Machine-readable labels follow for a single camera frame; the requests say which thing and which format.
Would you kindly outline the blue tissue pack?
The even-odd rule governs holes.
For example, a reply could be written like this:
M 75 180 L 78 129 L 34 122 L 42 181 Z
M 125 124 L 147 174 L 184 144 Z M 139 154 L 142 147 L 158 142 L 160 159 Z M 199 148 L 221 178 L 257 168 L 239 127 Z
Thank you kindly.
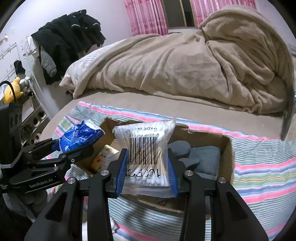
M 53 151 L 62 153 L 85 145 L 93 145 L 105 135 L 105 131 L 91 120 L 83 120 L 67 130 L 58 142 L 53 145 Z

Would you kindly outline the capybara print tissue pack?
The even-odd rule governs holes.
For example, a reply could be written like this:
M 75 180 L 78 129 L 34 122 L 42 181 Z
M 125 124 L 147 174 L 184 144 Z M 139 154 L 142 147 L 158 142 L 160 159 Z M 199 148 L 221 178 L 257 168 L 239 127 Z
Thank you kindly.
M 118 159 L 118 150 L 105 145 L 103 149 L 99 152 L 99 154 L 94 158 L 91 168 L 98 172 L 101 169 L 107 169 L 110 162 Z

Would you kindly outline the grey knitted gloves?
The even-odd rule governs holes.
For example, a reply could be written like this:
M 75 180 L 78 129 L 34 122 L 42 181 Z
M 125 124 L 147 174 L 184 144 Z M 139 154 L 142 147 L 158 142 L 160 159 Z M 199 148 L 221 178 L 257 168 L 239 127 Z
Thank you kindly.
M 173 155 L 187 170 L 194 171 L 202 178 L 215 180 L 220 164 L 220 149 L 215 146 L 192 148 L 186 141 L 168 144 Z

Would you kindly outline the cotton swab bag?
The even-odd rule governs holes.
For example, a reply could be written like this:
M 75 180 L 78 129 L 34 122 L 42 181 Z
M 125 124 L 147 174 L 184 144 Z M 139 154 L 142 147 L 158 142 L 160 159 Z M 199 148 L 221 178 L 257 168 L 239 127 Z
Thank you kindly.
M 115 126 L 119 145 L 128 150 L 124 194 L 171 198 L 168 142 L 176 118 Z

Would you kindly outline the grey shelf unit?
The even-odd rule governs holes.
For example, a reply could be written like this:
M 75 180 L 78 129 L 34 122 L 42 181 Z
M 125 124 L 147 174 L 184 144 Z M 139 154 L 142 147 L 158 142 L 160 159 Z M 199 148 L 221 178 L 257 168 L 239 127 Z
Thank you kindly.
M 18 98 L 18 102 L 23 107 L 21 142 L 25 147 L 40 141 L 41 133 L 49 123 L 49 117 L 37 95 L 40 93 L 40 88 L 36 84 L 34 77 L 26 76 L 21 79 L 20 88 L 22 94 Z

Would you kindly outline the striped pastel towel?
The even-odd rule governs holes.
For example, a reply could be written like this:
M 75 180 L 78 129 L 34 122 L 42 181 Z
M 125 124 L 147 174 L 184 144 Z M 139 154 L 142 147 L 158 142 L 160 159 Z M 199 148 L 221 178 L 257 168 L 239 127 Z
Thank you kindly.
M 117 121 L 160 121 L 155 113 L 114 108 L 80 101 L 65 111 L 58 121 L 50 121 L 43 138 L 59 138 L 83 119 L 101 124 Z M 269 240 L 284 228 L 295 209 L 295 141 L 280 141 L 247 135 L 216 126 L 179 118 L 190 129 L 221 133 L 231 139 L 234 151 L 234 188 L 266 231 Z M 126 198 L 109 201 L 111 216 L 119 225 L 115 240 L 178 240 L 182 216 L 164 214 Z

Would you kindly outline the yellow plush toy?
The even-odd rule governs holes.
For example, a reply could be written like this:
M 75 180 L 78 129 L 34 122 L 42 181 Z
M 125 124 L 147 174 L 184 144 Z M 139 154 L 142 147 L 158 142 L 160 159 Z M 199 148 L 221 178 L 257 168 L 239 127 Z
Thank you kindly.
M 6 84 L 4 90 L 3 104 L 16 102 L 16 100 L 23 94 L 20 88 L 20 78 L 16 77 L 13 82 L 7 80 L 3 81 L 2 84 Z

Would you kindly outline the brown cardboard box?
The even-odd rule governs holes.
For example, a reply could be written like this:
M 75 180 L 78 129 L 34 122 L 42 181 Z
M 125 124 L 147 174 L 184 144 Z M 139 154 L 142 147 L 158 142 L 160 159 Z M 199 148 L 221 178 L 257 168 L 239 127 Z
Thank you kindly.
M 94 144 L 94 153 L 91 157 L 79 161 L 77 166 L 87 174 L 95 173 L 99 164 L 106 159 L 101 151 L 105 145 L 121 150 L 112 130 L 115 126 L 134 124 L 135 121 L 119 121 L 105 118 L 100 125 L 105 135 Z M 189 128 L 188 124 L 177 124 L 169 140 L 169 148 L 188 150 L 189 154 L 181 160 L 188 168 L 200 176 L 208 179 L 226 178 L 230 183 L 234 181 L 234 154 L 229 137 L 218 133 L 200 132 Z M 162 188 L 157 194 L 151 194 L 149 190 L 141 188 L 135 191 L 132 187 L 123 189 L 122 196 L 128 200 L 142 203 L 150 208 L 171 213 L 182 213 L 185 209 L 184 198 L 175 198 L 171 189 Z

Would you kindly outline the white quilt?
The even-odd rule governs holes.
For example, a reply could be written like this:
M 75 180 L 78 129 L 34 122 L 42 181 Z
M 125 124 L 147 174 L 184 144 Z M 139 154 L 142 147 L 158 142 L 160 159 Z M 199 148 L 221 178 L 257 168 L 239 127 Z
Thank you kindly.
M 67 89 L 69 92 L 73 93 L 77 83 L 79 82 L 79 78 L 82 77 L 83 72 L 86 70 L 86 68 L 93 63 L 98 57 L 103 55 L 107 50 L 110 48 L 118 45 L 119 43 L 123 42 L 123 40 L 117 41 L 113 44 L 100 47 L 91 53 L 85 55 L 84 57 L 80 58 L 79 60 L 75 61 L 73 64 L 71 64 L 64 77 L 62 78 L 59 86 L 62 88 Z

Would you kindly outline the black clothes pile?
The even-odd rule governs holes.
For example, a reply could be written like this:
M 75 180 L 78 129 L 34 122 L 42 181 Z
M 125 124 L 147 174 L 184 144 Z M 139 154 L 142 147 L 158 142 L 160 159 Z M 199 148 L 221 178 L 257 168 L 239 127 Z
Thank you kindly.
M 39 47 L 39 61 L 46 85 L 60 81 L 68 67 L 79 59 L 79 54 L 92 46 L 101 47 L 106 38 L 100 22 L 85 9 L 46 23 L 32 34 Z

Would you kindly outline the beige fleece blanket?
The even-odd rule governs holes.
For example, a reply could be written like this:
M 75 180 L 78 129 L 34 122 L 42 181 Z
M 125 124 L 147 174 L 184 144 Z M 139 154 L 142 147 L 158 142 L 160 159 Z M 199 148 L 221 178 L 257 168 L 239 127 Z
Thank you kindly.
M 73 92 L 137 89 L 166 98 L 209 99 L 249 113 L 284 111 L 294 87 L 290 52 L 259 12 L 226 6 L 193 34 L 125 39 L 83 72 Z

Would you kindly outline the pink curtain left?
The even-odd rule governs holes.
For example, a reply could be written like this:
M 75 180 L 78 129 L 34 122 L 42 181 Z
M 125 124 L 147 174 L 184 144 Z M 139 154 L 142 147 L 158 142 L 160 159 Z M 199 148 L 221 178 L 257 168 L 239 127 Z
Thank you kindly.
M 124 1 L 132 34 L 159 34 L 167 35 L 168 27 L 159 0 L 128 0 Z

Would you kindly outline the metal bed rail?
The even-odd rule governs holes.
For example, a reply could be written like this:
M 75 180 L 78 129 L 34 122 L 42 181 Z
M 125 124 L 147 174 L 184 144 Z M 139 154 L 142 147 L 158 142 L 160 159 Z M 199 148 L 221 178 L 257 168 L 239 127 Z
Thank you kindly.
M 284 111 L 283 123 L 281 128 L 280 139 L 283 141 L 287 137 L 288 130 L 292 123 L 292 118 L 295 113 L 295 90 L 292 91 L 292 94 L 289 98 L 287 109 Z

